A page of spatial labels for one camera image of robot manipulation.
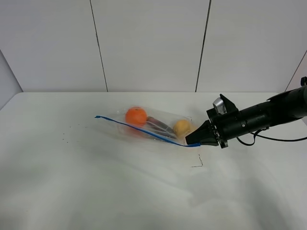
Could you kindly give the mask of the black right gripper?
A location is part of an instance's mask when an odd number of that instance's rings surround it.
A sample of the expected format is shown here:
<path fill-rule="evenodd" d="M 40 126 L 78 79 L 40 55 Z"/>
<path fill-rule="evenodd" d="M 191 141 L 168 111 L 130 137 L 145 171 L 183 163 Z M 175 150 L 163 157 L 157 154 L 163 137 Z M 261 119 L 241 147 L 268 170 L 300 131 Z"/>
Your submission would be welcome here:
<path fill-rule="evenodd" d="M 185 137 L 187 144 L 202 146 L 228 147 L 228 140 L 238 137 L 242 124 L 237 118 L 239 110 L 234 109 L 226 114 L 218 114 L 214 108 L 207 111 L 206 120 L 198 129 Z"/>

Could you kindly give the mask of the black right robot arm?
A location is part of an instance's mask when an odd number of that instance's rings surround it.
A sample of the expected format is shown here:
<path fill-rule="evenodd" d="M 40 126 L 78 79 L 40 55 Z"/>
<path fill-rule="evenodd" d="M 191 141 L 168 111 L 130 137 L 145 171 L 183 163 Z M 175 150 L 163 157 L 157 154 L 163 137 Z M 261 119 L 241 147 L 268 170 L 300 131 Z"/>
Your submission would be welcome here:
<path fill-rule="evenodd" d="M 264 103 L 239 110 L 220 95 L 207 111 L 208 120 L 185 137 L 188 145 L 226 148 L 228 140 L 248 133 L 260 133 L 270 127 L 290 123 L 307 115 L 307 87 L 283 92 Z"/>

